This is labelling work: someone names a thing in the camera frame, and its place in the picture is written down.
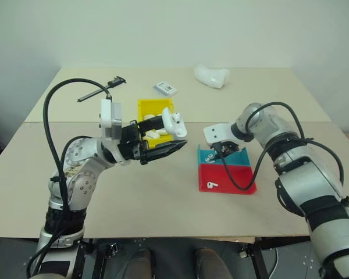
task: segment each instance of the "red tray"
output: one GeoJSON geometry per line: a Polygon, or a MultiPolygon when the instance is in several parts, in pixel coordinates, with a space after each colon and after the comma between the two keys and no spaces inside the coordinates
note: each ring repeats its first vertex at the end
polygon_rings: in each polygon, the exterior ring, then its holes
{"type": "MultiPolygon", "coordinates": [[[[240,187],[246,187],[251,181],[253,173],[250,167],[232,165],[229,165],[228,167],[233,175],[234,180],[240,187]]],[[[198,174],[199,191],[201,192],[252,195],[257,190],[255,183],[253,183],[252,187],[247,191],[239,190],[230,181],[229,176],[227,176],[225,167],[222,164],[200,164],[198,167],[198,174]],[[208,188],[208,182],[216,183],[218,184],[218,186],[208,188]]]]}

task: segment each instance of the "person's foot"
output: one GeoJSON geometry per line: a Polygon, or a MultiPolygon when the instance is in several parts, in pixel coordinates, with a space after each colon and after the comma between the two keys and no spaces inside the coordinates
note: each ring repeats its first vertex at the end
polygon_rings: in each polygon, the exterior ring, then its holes
{"type": "Polygon", "coordinates": [[[155,258],[149,250],[139,250],[128,261],[123,279],[153,278],[155,278],[155,258]]]}
{"type": "Polygon", "coordinates": [[[229,269],[214,250],[201,248],[195,252],[195,256],[198,279],[233,279],[229,269]]]}

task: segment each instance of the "yellow box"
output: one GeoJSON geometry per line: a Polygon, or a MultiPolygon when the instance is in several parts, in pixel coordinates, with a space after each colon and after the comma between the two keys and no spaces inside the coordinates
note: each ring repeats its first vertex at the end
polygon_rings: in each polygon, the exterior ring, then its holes
{"type": "MultiPolygon", "coordinates": [[[[139,99],[138,100],[138,122],[144,120],[145,115],[159,115],[165,107],[169,108],[171,113],[174,112],[171,99],[139,99]]],[[[148,139],[149,148],[154,148],[156,145],[166,141],[173,140],[171,135],[161,135],[160,138],[148,139]]]]}

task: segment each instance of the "white wall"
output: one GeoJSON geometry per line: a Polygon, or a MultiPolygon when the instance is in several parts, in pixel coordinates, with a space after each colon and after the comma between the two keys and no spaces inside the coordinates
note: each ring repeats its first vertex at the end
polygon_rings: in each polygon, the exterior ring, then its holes
{"type": "MultiPolygon", "coordinates": [[[[349,131],[348,0],[0,0],[0,112],[13,109],[3,100],[16,92],[21,120],[58,66],[198,62],[292,67],[349,131]],[[32,76],[37,83],[21,88],[32,76]]],[[[10,118],[1,117],[3,141],[10,118]]]]}

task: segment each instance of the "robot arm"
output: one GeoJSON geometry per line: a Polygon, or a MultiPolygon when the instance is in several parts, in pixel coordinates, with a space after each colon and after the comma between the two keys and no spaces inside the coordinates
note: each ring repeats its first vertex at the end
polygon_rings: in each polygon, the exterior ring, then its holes
{"type": "MultiPolygon", "coordinates": [[[[59,274],[67,279],[81,278],[86,249],[81,241],[84,220],[97,179],[104,170],[115,164],[128,165],[131,160],[140,160],[141,164],[147,164],[170,155],[187,142],[181,139],[186,136],[187,131],[179,113],[170,114],[168,109],[164,109],[160,117],[139,123],[134,120],[128,126],[122,127],[121,106],[112,102],[111,98],[101,100],[100,128],[102,137],[78,138],[67,148],[63,172],[66,177],[69,210],[63,217],[60,236],[51,245],[41,263],[37,264],[40,274],[59,274]],[[177,140],[149,149],[143,136],[153,128],[165,128],[177,140]]],[[[53,178],[48,183],[51,195],[45,226],[40,232],[38,251],[59,231],[57,226],[62,216],[63,200],[59,181],[53,178]]]]}
{"type": "Polygon", "coordinates": [[[316,152],[279,117],[274,108],[252,103],[236,120],[204,128],[207,143],[222,147],[220,156],[256,138],[268,150],[279,178],[277,197],[288,211],[305,217],[322,278],[349,278],[349,198],[339,178],[316,152]]]}

